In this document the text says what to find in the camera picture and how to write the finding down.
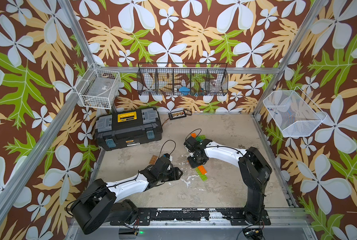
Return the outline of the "brown wooden block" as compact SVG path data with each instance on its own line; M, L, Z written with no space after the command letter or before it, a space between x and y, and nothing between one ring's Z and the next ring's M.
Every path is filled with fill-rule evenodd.
M154 165L154 164L156 163L157 159L158 159L158 156L153 155L153 156L151 157L151 160L149 161L149 164L150 164L150 165Z

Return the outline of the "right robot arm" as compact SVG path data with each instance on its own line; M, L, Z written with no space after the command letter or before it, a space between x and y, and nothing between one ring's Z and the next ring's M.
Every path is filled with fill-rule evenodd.
M187 157L191 168L206 164L210 159L218 159L239 168L242 180L247 186L247 201L243 220L253 225L260 222L264 211L265 188L272 173L271 166L255 147L235 149L220 145L212 140L197 141L189 137L183 144L190 156Z

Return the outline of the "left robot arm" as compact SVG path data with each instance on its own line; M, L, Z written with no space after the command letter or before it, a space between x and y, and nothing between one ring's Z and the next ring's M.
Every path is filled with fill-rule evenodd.
M85 235L106 222L131 225L137 221L138 208L127 197L177 181L182 175L182 170L173 166L171 156L164 154L128 179L107 183L102 179L93 181L70 210Z

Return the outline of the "black power strip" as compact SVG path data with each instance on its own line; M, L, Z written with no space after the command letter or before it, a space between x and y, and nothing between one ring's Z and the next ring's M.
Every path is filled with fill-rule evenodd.
M180 110L180 111L175 111L175 112L171 112L169 113L169 119L172 120L177 120L177 119L181 119L181 118L185 118L186 117L186 113L184 110Z

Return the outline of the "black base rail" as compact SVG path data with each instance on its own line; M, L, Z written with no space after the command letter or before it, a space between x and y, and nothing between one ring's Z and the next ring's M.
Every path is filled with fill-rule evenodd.
M135 221L139 226L150 226L152 222L200 222L226 220L232 226L250 226L248 214L244 208L179 208L158 209L139 208L132 211L128 217L111 221L111 225L120 226L123 223L132 225Z

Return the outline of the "aluminium frame post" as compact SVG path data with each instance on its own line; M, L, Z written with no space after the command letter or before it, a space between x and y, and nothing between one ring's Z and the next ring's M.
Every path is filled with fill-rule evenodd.
M259 99L257 106L255 107L252 115L256 116L259 114L261 108L263 107L263 100L269 96L269 94L275 89L276 83L281 80L282 74L285 72L285 68L289 65L289 62L292 56L297 51L298 47L303 41L303 38L306 36L307 32L311 28L314 20L318 17L321 9L326 5L327 1L314 1L313 5L311 5L310 10L308 11L305 19L303 20L300 28L297 30L293 41L291 42L282 62L279 64L277 68L277 72L273 74L272 79L269 81L268 86L266 87L265 91L263 92L261 98Z

